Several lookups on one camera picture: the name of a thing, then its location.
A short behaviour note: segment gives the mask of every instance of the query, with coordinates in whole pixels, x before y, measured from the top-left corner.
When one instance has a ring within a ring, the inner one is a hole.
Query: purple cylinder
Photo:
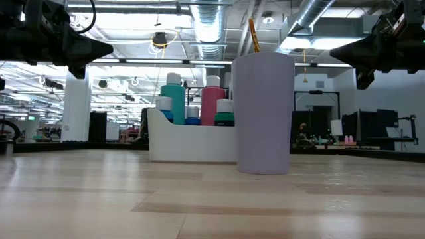
[[[232,63],[238,170],[285,174],[289,169],[294,60],[263,52]]]

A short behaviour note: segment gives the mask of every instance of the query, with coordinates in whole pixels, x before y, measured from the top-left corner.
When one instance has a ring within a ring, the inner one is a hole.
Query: blue bottle
[[[176,73],[167,74],[167,85],[161,87],[161,96],[173,99],[171,112],[174,115],[174,124],[185,124],[185,88],[180,86],[181,77]]]
[[[173,108],[173,99],[171,97],[158,97],[155,101],[155,107],[161,110],[170,123],[174,122],[174,114],[171,111]]]
[[[201,120],[199,119],[199,107],[188,106],[185,125],[200,125],[200,124],[201,124]]]

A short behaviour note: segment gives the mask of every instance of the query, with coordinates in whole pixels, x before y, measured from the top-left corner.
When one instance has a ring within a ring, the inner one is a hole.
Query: silver duct
[[[312,27],[335,0],[304,0],[299,7],[297,23],[301,27]]]
[[[335,0],[304,0],[299,11],[287,18],[280,30],[283,41],[289,34],[310,35],[313,26]]]
[[[197,42],[220,41],[224,28],[225,8],[214,5],[191,5],[190,8],[195,20],[194,31]],[[220,46],[198,46],[199,57],[205,60],[220,60],[222,50]]]

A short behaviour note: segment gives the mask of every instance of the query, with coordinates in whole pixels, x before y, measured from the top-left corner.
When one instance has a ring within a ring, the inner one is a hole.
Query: bottle
[[[168,96],[173,99],[172,112],[174,124],[185,124],[185,88],[180,86],[181,77],[176,73],[167,74],[167,85],[161,87],[161,96]]]
[[[161,110],[170,123],[174,122],[174,114],[171,111],[173,108],[173,99],[171,97],[162,96],[155,100],[155,107]]]
[[[234,126],[233,100],[217,100],[217,114],[214,119],[215,126]]]
[[[199,119],[199,107],[188,106],[185,125],[200,125],[200,124],[201,124],[201,121]]]
[[[220,77],[207,76],[207,86],[201,92],[201,125],[213,126],[217,100],[224,99],[226,91],[220,88]]]

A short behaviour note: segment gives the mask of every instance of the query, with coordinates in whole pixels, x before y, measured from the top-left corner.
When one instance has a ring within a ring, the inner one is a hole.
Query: orange stick
[[[252,37],[252,44],[254,45],[254,52],[260,52],[260,45],[258,44],[257,33],[255,32],[254,20],[249,19],[250,23],[250,32]]]

